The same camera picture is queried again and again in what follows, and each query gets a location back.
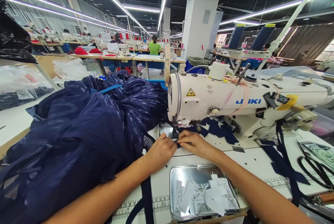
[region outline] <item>hand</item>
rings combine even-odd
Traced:
[[[183,130],[178,138],[177,143],[179,143],[181,147],[203,159],[212,161],[213,154],[220,151],[206,142],[206,140],[204,140],[198,133]]]
[[[147,154],[143,156],[147,167],[150,168],[150,172],[153,174],[162,169],[173,157],[176,150],[176,143],[170,140],[165,133],[162,133],[150,147]]]

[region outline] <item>yellow label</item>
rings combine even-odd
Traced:
[[[194,93],[194,91],[190,88],[188,93],[187,93],[187,96],[196,96],[196,94]]]
[[[298,100],[298,95],[286,95],[285,97],[290,98],[287,104],[282,104],[277,111],[289,110],[292,105],[296,104]]]

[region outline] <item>woman in green shirt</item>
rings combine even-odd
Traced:
[[[150,50],[151,51],[150,54],[152,55],[159,55],[159,51],[160,52],[164,51],[164,49],[161,48],[160,44],[157,43],[157,38],[158,37],[154,34],[152,36],[153,41],[151,41],[149,45],[147,46],[147,50]]]

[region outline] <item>green shirt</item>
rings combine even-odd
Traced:
[[[159,55],[159,50],[161,46],[159,43],[154,43],[153,41],[149,43],[150,51],[152,55]]]

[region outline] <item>juki logo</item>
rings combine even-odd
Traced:
[[[262,99],[249,99],[248,104],[260,104]],[[243,99],[241,101],[236,101],[236,104],[242,104],[244,102]]]

